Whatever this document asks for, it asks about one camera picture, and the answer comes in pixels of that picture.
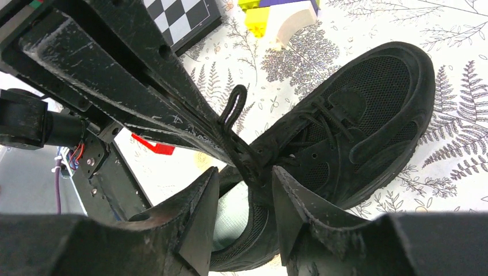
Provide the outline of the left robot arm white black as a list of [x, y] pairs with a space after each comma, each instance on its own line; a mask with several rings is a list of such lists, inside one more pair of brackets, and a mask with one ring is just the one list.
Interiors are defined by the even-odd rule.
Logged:
[[1, 91], [1, 144], [72, 146], [117, 126], [201, 150], [237, 169], [250, 158], [233, 131], [246, 89], [213, 111], [172, 50], [169, 23], [192, 26], [172, 1], [2, 1], [1, 72], [39, 91]]

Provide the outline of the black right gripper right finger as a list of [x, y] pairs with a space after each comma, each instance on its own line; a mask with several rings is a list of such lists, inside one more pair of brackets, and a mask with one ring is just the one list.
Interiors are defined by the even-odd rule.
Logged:
[[275, 166], [273, 200], [289, 275], [486, 275], [487, 214], [387, 213], [365, 220]]

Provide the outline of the black sneaker shoe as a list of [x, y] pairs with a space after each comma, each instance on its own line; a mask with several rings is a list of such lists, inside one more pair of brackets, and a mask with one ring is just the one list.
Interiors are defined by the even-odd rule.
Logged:
[[221, 170], [223, 192], [248, 186], [243, 232], [214, 250], [210, 270], [258, 268], [279, 252], [272, 168], [349, 209], [389, 184], [411, 159], [429, 126], [435, 70], [421, 48], [389, 42], [341, 67], [256, 138], [236, 167]]

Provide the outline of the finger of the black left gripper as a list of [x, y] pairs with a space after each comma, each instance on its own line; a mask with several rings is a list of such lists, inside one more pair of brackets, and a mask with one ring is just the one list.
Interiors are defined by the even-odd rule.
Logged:
[[76, 16], [96, 42], [90, 102], [131, 130], [223, 128], [142, 1], [78, 1]]
[[28, 17], [19, 48], [125, 127], [173, 132], [219, 160], [242, 163], [241, 143], [210, 107], [150, 17]]

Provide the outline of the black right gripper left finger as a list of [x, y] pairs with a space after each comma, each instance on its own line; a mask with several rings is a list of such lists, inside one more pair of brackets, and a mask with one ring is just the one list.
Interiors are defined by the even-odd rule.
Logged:
[[1, 216], [2, 275], [207, 275], [219, 199], [210, 167], [184, 190], [128, 221]]

